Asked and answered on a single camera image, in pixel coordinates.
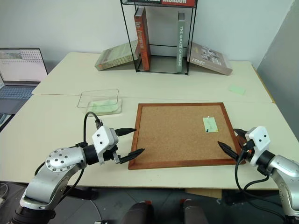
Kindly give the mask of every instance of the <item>wooden frame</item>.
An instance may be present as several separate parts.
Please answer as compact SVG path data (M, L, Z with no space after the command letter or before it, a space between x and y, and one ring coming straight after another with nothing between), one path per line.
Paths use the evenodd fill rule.
M140 132L140 124L142 120L142 108L143 107L158 107L158 106L176 106L176 107L184 107L184 106L220 106L222 115L225 119L225 124L228 127L229 136L231 137L231 140L233 141L235 151L240 154L241 148L238 143L238 140L235 136L233 127L229 121L228 114L226 112L225 106L223 103L171 103L171 104L139 104L138 105L138 111L137 111L137 117L136 117L136 123L135 128L137 131L134 133L133 142L132 142L132 148L131 152L135 151L137 149L138 144L138 137ZM235 164L235 161L229 156L224 155L224 158L222 159L203 159L203 160L177 160L177 161L153 161L153 162L147 162L147 163L138 163L138 157L134 160L131 160L128 164L128 169L149 169L149 168L172 168L172 167L191 167L191 166L209 166L209 165L231 165Z

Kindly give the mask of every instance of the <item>laptop screen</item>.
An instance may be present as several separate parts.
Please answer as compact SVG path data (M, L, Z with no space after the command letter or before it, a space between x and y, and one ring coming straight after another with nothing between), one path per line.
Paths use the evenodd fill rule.
M38 85L46 76L40 49L0 49L4 84Z

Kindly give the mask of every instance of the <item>red book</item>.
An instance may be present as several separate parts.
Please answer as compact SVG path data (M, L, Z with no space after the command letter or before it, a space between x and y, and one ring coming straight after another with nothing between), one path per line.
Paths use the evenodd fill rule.
M162 4L195 7L195 0L162 0Z
M145 71L150 70L150 44L149 44L149 33L148 25L146 22L145 8L138 8L135 15L135 26L137 31L138 43L140 47L140 54L143 69Z

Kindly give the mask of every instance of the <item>book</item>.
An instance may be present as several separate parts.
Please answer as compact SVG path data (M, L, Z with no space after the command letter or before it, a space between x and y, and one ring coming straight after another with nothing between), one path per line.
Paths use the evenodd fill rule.
M138 40L131 41L132 51L134 58L132 57L132 52L129 43L125 43L110 49L104 50L99 56L95 67L97 70L101 71L108 69L120 64L131 62L137 60L140 54L140 48L138 46Z
M191 56L189 58L190 46L191 42L189 42L187 52L187 61L189 61L190 63L219 72L224 75L229 75L233 71L225 54L194 42L192 42Z
M177 72L183 69L183 50L185 35L185 13L178 13Z
M175 6L195 7L196 0L128 0L128 2L155 3Z
M145 71L150 70L150 44L145 7L138 7L135 15L135 26L140 47L142 66Z

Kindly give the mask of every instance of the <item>orange book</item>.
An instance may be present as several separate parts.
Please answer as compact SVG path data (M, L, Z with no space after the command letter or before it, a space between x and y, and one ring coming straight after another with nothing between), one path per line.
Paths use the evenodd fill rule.
M140 54L143 69L145 71L150 70L150 43L149 43L149 33L148 33L148 25L146 21L146 13L145 8L138 8L135 15L135 26L138 37L138 44L140 47Z

